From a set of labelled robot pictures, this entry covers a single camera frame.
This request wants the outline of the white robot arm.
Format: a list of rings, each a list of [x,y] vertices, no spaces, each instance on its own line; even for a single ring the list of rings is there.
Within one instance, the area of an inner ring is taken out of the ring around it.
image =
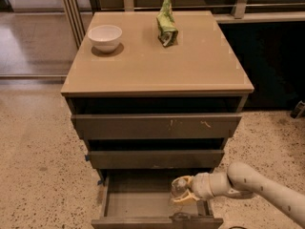
[[[305,196],[243,162],[231,163],[226,172],[178,177],[172,182],[171,194],[173,203],[181,205],[216,197],[247,199],[259,195],[305,228]]]

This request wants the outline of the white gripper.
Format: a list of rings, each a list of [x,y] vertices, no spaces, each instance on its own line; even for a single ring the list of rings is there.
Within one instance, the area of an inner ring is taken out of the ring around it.
[[[199,173],[193,176],[179,177],[175,183],[178,191],[186,191],[180,195],[172,194],[172,201],[177,205],[191,205],[200,199],[209,200],[214,198],[210,185],[210,175],[208,173]]]

